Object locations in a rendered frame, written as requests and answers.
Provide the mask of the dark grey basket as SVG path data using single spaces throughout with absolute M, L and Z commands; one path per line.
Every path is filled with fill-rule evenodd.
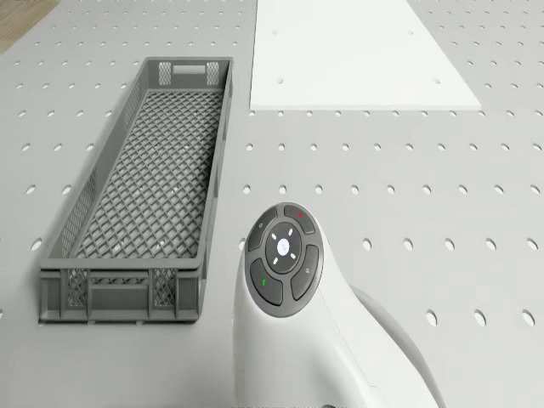
M 229 57 L 144 60 L 47 245 L 40 322 L 199 319 L 232 71 Z

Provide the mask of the white board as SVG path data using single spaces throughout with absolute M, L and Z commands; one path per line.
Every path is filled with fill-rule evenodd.
M 254 111 L 478 111 L 407 0 L 258 0 Z

